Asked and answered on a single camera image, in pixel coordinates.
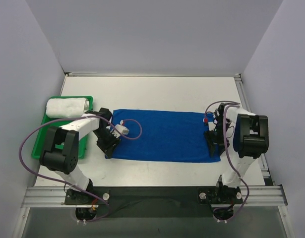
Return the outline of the blue towel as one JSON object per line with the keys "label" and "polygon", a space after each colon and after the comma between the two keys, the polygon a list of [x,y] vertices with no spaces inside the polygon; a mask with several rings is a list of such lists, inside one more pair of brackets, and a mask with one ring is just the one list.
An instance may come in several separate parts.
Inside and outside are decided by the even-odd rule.
{"label": "blue towel", "polygon": [[153,162],[215,163],[218,152],[210,155],[204,132],[204,114],[153,110],[118,109],[114,125],[124,121],[128,139],[121,138],[112,158]]}

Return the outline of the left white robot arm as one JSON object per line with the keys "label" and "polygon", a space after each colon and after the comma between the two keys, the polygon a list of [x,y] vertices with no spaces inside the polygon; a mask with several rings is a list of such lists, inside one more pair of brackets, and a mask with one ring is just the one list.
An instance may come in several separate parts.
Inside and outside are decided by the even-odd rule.
{"label": "left white robot arm", "polygon": [[112,118],[109,109],[87,111],[82,116],[85,118],[61,127],[48,128],[40,155],[40,165],[68,182],[71,191],[76,192],[77,200],[82,204],[88,204],[94,198],[93,183],[77,165],[79,141],[93,132],[97,137],[97,146],[107,158],[111,158],[121,139],[120,134],[107,128]]}

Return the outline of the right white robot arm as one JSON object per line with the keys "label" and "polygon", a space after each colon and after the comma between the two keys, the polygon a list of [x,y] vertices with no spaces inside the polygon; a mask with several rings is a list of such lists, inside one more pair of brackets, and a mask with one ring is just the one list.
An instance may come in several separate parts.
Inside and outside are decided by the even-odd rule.
{"label": "right white robot arm", "polygon": [[233,101],[218,101],[214,127],[204,132],[209,155],[225,154],[229,168],[219,176],[212,197],[219,203],[241,199],[240,185],[251,164],[269,148],[268,117]]}

